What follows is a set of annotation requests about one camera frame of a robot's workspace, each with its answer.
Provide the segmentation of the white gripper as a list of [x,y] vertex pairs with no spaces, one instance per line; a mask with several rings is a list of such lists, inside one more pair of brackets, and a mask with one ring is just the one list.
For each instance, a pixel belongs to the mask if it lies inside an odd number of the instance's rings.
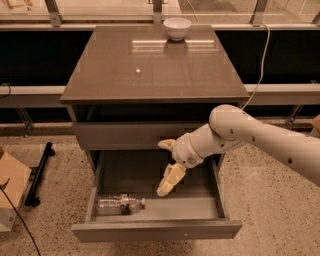
[[195,151],[190,134],[186,133],[174,139],[165,139],[158,142],[161,149],[172,150],[172,158],[177,162],[173,165],[168,164],[163,178],[158,186],[157,195],[164,197],[184,178],[186,168],[194,168],[203,162]]

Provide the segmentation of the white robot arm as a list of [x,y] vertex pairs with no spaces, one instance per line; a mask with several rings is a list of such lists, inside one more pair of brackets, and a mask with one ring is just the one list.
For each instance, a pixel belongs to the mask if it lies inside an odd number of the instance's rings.
[[220,105],[214,108],[209,122],[177,139],[158,143],[171,152],[174,164],[169,164],[158,186],[162,197],[182,180],[188,169],[205,158],[251,144],[301,176],[320,185],[320,139],[263,123],[238,107]]

